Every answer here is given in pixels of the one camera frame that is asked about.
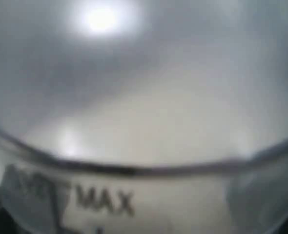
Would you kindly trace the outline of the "clear plastic shaker bottle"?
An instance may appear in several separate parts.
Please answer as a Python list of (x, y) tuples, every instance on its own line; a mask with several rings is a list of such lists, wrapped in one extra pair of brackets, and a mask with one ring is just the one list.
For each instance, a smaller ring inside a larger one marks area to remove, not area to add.
[(275, 233), (288, 0), (0, 0), (0, 203), (33, 234)]

